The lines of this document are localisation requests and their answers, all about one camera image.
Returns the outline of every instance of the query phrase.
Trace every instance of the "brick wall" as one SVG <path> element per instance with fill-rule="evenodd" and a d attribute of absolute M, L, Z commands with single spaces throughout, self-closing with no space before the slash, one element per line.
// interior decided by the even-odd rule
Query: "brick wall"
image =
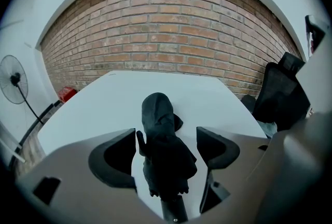
<path fill-rule="evenodd" d="M 41 50 L 56 91 L 127 69 L 215 76 L 238 97 L 257 95 L 285 51 L 300 57 L 258 0 L 76 0 Z"/>

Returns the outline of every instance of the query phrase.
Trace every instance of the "mesh chair back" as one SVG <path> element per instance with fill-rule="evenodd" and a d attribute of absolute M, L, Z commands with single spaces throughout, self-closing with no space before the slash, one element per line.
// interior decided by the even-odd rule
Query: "mesh chair back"
<path fill-rule="evenodd" d="M 306 116 L 309 101 L 294 73 L 268 63 L 253 116 L 266 123 L 276 122 L 278 131 L 287 130 Z"/>
<path fill-rule="evenodd" d="M 305 64 L 304 61 L 292 55 L 289 52 L 284 53 L 280 59 L 278 65 L 281 65 L 286 70 L 292 72 L 294 75 L 303 67 Z"/>

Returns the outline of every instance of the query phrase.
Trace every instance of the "red object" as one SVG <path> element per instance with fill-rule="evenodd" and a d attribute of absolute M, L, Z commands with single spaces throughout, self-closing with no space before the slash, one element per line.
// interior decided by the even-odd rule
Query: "red object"
<path fill-rule="evenodd" d="M 63 103 L 65 103 L 69 101 L 69 99 L 76 93 L 76 90 L 74 90 L 73 88 L 64 87 L 62 90 L 59 91 L 59 98 Z"/>

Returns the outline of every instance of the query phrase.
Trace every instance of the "white tabletop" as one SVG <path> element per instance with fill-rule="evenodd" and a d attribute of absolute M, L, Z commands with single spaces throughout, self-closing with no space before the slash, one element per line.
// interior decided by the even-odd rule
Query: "white tabletop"
<path fill-rule="evenodd" d="M 188 180 L 189 193 L 183 195 L 191 219 L 199 216 L 207 173 L 196 147 L 196 127 L 213 127 L 266 138 L 254 117 L 220 80 L 170 73 L 109 72 L 65 103 L 40 130 L 38 138 L 48 155 L 64 145 L 113 131 L 136 128 L 144 133 L 141 105 L 154 92 L 169 97 L 174 113 L 184 122 L 176 135 L 197 158 L 198 171 Z M 143 161 L 137 151 L 132 162 L 137 193 L 162 217 L 160 199 L 149 195 Z"/>

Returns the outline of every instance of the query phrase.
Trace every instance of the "floor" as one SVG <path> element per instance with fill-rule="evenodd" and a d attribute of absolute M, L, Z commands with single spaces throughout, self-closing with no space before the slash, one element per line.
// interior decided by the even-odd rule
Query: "floor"
<path fill-rule="evenodd" d="M 60 103 L 57 107 L 53 107 L 42 119 L 45 123 L 51 116 L 62 106 Z M 13 164 L 13 171 L 15 178 L 18 178 L 25 173 L 29 172 L 35 165 L 37 165 L 44 157 L 45 153 L 40 146 L 38 140 L 38 132 L 42 128 L 42 124 L 38 123 L 36 127 L 32 130 L 30 135 L 25 140 L 19 155 L 25 159 L 25 163 L 16 160 Z"/>

